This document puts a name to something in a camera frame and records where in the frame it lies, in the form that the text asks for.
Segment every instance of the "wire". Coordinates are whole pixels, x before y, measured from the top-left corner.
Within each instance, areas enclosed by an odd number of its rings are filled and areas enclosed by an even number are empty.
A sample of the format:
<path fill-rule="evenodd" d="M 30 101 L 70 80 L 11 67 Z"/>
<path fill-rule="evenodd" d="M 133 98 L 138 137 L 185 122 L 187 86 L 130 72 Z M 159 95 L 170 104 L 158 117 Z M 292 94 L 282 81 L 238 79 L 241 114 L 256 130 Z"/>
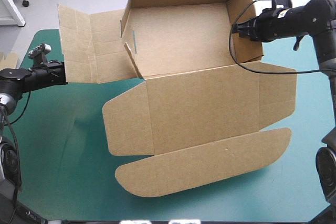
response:
<path fill-rule="evenodd" d="M 31 92 L 29 92 L 29 94 L 28 94 L 28 98 L 27 98 L 27 101 L 26 101 L 26 105 L 25 105 L 25 107 L 23 108 L 21 115 L 19 115 L 17 119 L 15 119 L 14 121 L 12 121 L 12 122 L 10 123 L 11 125 L 13 125 L 13 124 L 16 123 L 17 121 L 19 121 L 19 119 L 20 119 L 20 118 L 23 116 L 23 114 L 25 113 L 26 108 L 27 108 L 28 103 L 29 103 L 30 94 L 31 94 Z"/>
<path fill-rule="evenodd" d="M 15 145 L 15 150 L 16 150 L 16 155 L 17 155 L 17 173 L 18 173 L 18 182 L 15 185 L 15 191 L 14 191 L 14 195 L 13 195 L 13 205 L 16 206 L 16 202 L 17 202 L 17 195 L 18 195 L 18 191 L 19 188 L 21 186 L 21 165 L 20 165 L 20 154 L 19 154 L 19 145 L 17 143 L 17 138 L 15 135 L 15 132 L 13 130 L 13 127 L 7 117 L 7 115 L 5 113 L 2 112 L 2 110 L 0 110 L 0 113 L 2 114 L 2 116 L 4 117 L 6 123 L 8 124 L 9 130 L 12 133 L 13 136 L 13 140 L 14 140 L 14 145 Z"/>
<path fill-rule="evenodd" d="M 235 64 L 237 64 L 238 66 L 240 66 L 241 68 L 244 68 L 247 71 L 253 72 L 253 73 L 262 73 L 262 74 L 303 74 L 303 73 L 317 73 L 317 72 L 336 72 L 335 69 L 316 69 L 316 70 L 307 70 L 307 71 L 288 71 L 288 72 L 269 72 L 269 71 L 259 71 L 259 70 L 254 70 L 251 68 L 248 68 L 244 65 L 242 65 L 241 63 L 239 63 L 236 59 L 236 57 L 233 54 L 233 50 L 232 50 L 232 32 L 233 32 L 233 28 L 234 25 L 238 22 L 238 20 L 243 16 L 243 14 L 246 12 L 246 10 L 255 2 L 257 1 L 263 1 L 263 0 L 254 0 L 251 3 L 249 3 L 247 6 L 245 6 L 245 8 L 243 9 L 243 11 L 237 16 L 237 18 L 235 19 L 235 21 L 233 22 L 232 26 L 231 26 L 231 30 L 230 30 L 230 34 L 229 34 L 229 51 L 230 51 L 230 55 L 233 59 L 233 61 L 235 62 Z"/>
<path fill-rule="evenodd" d="M 8 224 L 11 224 L 11 223 L 12 223 L 16 210 L 17 210 L 17 206 L 14 208 L 13 213 L 12 213 L 10 219 L 9 219 Z"/>

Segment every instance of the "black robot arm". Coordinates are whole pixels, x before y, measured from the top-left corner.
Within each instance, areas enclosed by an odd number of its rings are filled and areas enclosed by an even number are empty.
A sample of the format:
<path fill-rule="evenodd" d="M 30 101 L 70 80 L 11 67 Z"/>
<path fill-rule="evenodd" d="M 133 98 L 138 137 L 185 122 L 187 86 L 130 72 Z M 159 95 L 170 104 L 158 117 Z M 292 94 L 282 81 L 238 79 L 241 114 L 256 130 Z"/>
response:
<path fill-rule="evenodd" d="M 303 36 L 311 36 L 319 69 L 329 77 L 336 121 L 335 0 L 311 0 L 305 6 L 295 8 L 291 8 L 289 0 L 272 0 L 272 8 L 264 9 L 259 16 L 250 20 L 233 24 L 232 32 L 239 33 L 240 37 L 261 42 L 296 37 L 294 50 L 298 50 Z M 336 220 L 336 129 L 334 128 L 322 141 L 327 146 L 318 150 L 316 167 L 325 199 L 332 205 L 312 223 L 324 223 L 320 222 L 324 218 L 326 223 Z"/>

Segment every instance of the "open cardboard box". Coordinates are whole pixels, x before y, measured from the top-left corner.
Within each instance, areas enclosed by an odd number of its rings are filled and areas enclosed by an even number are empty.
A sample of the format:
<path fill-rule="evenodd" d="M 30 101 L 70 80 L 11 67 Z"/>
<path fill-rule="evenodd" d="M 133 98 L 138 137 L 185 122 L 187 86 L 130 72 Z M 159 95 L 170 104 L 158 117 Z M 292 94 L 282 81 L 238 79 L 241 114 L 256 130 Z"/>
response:
<path fill-rule="evenodd" d="M 232 61 L 230 24 L 252 0 L 129 0 L 84 14 L 59 6 L 67 81 L 145 81 L 103 107 L 113 155 L 153 155 L 116 170 L 129 192 L 156 197 L 277 160 L 287 128 L 259 131 L 295 109 L 296 76 L 248 72 Z M 251 7 L 241 20 L 254 17 Z M 234 36 L 237 59 L 263 71 L 259 42 Z"/>

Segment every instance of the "teal tabletop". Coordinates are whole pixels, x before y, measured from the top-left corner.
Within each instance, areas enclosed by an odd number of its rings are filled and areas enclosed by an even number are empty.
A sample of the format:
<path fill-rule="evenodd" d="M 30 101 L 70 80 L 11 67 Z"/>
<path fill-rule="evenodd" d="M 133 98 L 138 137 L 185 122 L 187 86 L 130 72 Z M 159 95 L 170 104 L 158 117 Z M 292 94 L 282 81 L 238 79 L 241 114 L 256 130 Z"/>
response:
<path fill-rule="evenodd" d="M 41 42 L 52 47 L 49 60 L 63 60 L 58 30 L 39 31 L 29 50 Z M 304 38 L 297 52 L 292 51 L 294 43 L 282 39 L 264 44 L 263 62 L 296 70 L 318 68 L 311 38 Z M 31 65 L 25 57 L 21 67 Z M 143 157 L 111 155 L 102 118 L 105 102 L 141 81 L 70 83 L 34 91 L 24 116 L 13 125 L 23 177 L 19 200 L 45 218 L 69 220 L 307 221 L 328 205 L 315 169 L 321 139 L 334 127 L 323 74 L 298 76 L 295 112 L 267 127 L 292 129 L 288 149 L 274 164 L 157 198 L 134 196 L 118 184 L 115 169 Z M 26 98 L 24 94 L 11 119 L 21 113 Z"/>

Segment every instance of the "cardboard box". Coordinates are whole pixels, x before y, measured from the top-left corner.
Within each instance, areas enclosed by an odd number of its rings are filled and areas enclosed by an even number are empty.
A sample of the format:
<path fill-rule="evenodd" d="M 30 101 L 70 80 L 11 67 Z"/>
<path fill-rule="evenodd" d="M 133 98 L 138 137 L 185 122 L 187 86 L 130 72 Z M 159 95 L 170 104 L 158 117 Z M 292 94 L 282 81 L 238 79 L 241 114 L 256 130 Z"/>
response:
<path fill-rule="evenodd" d="M 17 54 L 11 52 L 7 56 L 0 52 L 0 70 L 4 68 L 16 68 Z"/>
<path fill-rule="evenodd" d="M 154 155 L 116 170 L 129 192 L 156 197 L 267 166 L 289 129 L 260 132 L 295 109 L 296 76 L 235 65 L 230 24 L 252 0 L 129 0 L 125 10 L 83 14 L 59 6 L 67 81 L 145 81 L 103 107 L 113 155 Z M 252 7 L 241 20 L 255 16 Z M 234 36 L 237 59 L 261 63 L 259 42 Z"/>

